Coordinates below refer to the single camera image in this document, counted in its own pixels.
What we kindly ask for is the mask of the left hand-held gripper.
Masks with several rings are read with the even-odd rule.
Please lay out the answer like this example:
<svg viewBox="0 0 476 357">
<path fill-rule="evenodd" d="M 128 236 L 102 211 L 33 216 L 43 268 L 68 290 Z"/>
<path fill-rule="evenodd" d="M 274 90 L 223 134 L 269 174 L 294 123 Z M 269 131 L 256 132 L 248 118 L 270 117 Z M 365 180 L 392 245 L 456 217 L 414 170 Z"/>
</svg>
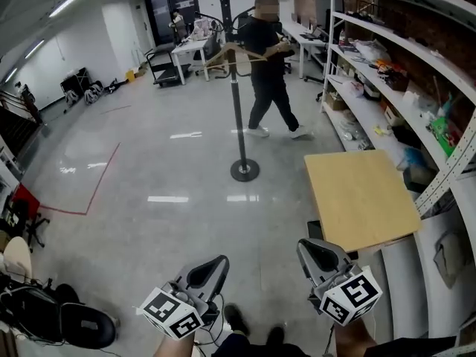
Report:
<svg viewBox="0 0 476 357">
<path fill-rule="evenodd" d="M 210 329 L 220 315 L 214 300 L 221 294 L 229 268 L 225 255 L 185 265 L 175 278 L 149 293 L 139 314 L 174 340 Z"/>
</svg>

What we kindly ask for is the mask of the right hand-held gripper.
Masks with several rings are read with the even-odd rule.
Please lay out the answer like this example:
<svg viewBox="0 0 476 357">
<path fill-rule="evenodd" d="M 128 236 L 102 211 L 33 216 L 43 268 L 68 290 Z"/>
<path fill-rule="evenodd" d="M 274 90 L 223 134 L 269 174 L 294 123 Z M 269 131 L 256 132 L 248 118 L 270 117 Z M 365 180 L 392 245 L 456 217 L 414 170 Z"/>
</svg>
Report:
<svg viewBox="0 0 476 357">
<path fill-rule="evenodd" d="M 382 296 L 371 270 L 362 269 L 338 245 L 322 239 L 300 239 L 297 255 L 312 284 L 308 301 L 318 314 L 341 326 L 368 313 Z"/>
</svg>

